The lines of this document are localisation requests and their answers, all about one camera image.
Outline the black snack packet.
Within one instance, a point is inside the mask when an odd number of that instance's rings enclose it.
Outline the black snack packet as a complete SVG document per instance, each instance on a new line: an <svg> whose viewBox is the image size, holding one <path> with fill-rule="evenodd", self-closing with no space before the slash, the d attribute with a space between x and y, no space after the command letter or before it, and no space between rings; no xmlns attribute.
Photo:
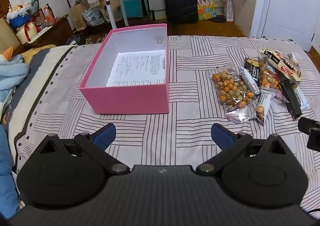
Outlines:
<svg viewBox="0 0 320 226"><path fill-rule="evenodd" d="M288 79L282 80L279 83L281 92L283 93L284 97L287 99L286 106L287 110L292 116L294 120L299 118L302 114L300 109L300 103L293 91L293 87Z"/></svg>

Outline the large beige snack bag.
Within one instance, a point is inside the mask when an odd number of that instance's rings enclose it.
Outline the large beige snack bag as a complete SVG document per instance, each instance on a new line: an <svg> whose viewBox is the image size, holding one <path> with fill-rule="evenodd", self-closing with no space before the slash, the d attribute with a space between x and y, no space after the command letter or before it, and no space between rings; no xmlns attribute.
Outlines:
<svg viewBox="0 0 320 226"><path fill-rule="evenodd" d="M299 83L303 80L300 69L280 52L271 49L260 49L259 51L269 64L289 79L291 83Z"/></svg>

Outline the dark wooden nightstand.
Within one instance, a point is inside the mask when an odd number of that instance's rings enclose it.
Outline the dark wooden nightstand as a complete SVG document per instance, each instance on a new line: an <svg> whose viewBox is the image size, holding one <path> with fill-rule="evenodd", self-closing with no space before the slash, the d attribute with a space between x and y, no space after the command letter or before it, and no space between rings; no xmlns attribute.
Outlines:
<svg viewBox="0 0 320 226"><path fill-rule="evenodd" d="M40 48L53 44L55 46L66 45L68 39L73 35L73 30L68 21L68 14L58 17L45 31L42 29L31 43L26 42L14 49L14 54L20 54L31 48Z"/></svg>

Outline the white bedroom door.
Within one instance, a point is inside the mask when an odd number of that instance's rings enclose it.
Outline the white bedroom door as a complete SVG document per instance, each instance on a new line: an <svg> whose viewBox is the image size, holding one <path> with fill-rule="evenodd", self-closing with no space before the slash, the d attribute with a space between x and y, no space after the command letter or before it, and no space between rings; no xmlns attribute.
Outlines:
<svg viewBox="0 0 320 226"><path fill-rule="evenodd" d="M250 35L293 40L308 51L319 22L319 0L256 0Z"/></svg>

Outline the white bag with red ribbon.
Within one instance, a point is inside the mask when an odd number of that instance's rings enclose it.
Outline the white bag with red ribbon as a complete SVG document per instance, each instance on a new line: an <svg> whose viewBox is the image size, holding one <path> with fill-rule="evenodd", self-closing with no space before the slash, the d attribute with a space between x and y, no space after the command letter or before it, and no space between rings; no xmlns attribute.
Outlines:
<svg viewBox="0 0 320 226"><path fill-rule="evenodd" d="M16 36L21 44L24 45L25 43L30 42L37 33L37 26L32 22L28 22L17 29Z"/></svg>

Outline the striped patchwork bed sheet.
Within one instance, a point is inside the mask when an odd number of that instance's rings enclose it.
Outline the striped patchwork bed sheet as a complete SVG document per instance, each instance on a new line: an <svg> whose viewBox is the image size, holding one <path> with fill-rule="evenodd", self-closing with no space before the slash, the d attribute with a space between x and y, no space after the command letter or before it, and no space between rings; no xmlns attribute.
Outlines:
<svg viewBox="0 0 320 226"><path fill-rule="evenodd" d="M293 54L304 76L299 88L308 101L302 115L319 120L319 72L309 56L295 42L262 38L171 36L168 42L169 113L159 115L94 112L79 86L98 44L39 51L3 114L2 125L8 132L14 161L22 166L47 134L72 138L113 123L116 140L107 152L128 166L197 166L219 153L210 128L220 123L232 132L256 138L280 135L309 179L301 205L318 215L319 153L308 149L308 136L298 130L286 106L273 99L264 124L256 120L235 124L227 119L211 79L215 72L256 58L262 48Z"/></svg>

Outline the white chocolate snack bar wrapper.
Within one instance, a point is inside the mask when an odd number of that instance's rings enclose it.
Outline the white chocolate snack bar wrapper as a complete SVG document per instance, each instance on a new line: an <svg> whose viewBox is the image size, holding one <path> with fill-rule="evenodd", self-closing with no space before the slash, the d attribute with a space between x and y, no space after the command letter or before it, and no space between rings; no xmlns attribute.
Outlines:
<svg viewBox="0 0 320 226"><path fill-rule="evenodd" d="M253 112L251 118L257 119L258 122L265 124L266 116L271 106L271 101L275 95L276 94L274 92L261 89L258 104L255 107L255 111Z"/></svg>

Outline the light blue plush goose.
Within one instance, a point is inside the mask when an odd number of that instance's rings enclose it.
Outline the light blue plush goose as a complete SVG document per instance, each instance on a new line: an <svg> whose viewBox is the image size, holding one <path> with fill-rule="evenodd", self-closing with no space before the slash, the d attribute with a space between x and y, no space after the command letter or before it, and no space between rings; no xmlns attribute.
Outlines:
<svg viewBox="0 0 320 226"><path fill-rule="evenodd" d="M14 87L21 84L29 73L29 65L23 61L21 54L12 57L13 47L1 54L1 102L4 103Z"/></svg>

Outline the colourful yellow gift box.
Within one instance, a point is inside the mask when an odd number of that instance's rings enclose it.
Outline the colourful yellow gift box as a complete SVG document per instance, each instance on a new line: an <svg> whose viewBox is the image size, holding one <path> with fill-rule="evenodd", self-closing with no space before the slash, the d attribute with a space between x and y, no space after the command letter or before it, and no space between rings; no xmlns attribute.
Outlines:
<svg viewBox="0 0 320 226"><path fill-rule="evenodd" d="M210 0L197 0L197 12L199 21L216 17L216 4Z"/></svg>

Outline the white drawstring plastic bag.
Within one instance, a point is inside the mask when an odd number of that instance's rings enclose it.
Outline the white drawstring plastic bag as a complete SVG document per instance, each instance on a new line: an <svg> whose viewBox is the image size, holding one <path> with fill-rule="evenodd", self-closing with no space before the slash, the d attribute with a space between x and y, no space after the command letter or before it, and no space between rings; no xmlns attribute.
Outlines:
<svg viewBox="0 0 320 226"><path fill-rule="evenodd" d="M82 16L91 27L96 27L104 23L104 17L98 8L89 8L82 13Z"/></svg>

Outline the clear bag of orange nuts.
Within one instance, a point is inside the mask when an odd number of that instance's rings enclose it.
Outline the clear bag of orange nuts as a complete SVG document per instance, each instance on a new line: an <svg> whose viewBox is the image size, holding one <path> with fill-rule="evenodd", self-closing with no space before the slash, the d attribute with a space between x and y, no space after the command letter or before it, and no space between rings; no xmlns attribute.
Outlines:
<svg viewBox="0 0 320 226"><path fill-rule="evenodd" d="M224 69L212 74L219 102L226 112L242 109L257 101L245 81L234 69Z"/></svg>

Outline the printed paper sheet in box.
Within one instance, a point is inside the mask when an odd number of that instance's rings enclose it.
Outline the printed paper sheet in box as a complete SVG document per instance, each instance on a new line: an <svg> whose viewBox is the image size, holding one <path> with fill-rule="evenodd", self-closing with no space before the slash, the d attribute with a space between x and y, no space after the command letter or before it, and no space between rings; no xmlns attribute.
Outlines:
<svg viewBox="0 0 320 226"><path fill-rule="evenodd" d="M107 87L165 83L165 50L119 53L114 61Z"/></svg>

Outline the teal tote bag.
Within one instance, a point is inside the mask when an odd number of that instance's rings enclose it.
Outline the teal tote bag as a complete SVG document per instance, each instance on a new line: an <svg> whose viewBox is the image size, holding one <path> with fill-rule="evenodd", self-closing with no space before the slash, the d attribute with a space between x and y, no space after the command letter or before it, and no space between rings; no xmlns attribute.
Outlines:
<svg viewBox="0 0 320 226"><path fill-rule="evenodd" d="M127 18L143 17L142 0L124 0L123 3Z"/></svg>

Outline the orange drink bottle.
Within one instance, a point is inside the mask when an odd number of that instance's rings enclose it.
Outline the orange drink bottle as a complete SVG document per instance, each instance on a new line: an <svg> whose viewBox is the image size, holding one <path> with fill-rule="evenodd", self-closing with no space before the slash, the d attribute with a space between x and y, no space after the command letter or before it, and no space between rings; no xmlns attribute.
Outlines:
<svg viewBox="0 0 320 226"><path fill-rule="evenodd" d="M55 16L49 6L43 8L43 13L47 23L52 23L55 20Z"/></svg>

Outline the black hard suitcase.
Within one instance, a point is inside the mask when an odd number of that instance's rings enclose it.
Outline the black hard suitcase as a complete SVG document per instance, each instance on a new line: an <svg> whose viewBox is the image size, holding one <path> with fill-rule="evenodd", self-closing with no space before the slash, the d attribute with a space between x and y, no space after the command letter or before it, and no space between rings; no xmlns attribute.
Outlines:
<svg viewBox="0 0 320 226"><path fill-rule="evenodd" d="M164 0L167 21L172 24L196 23L197 0Z"/></svg>

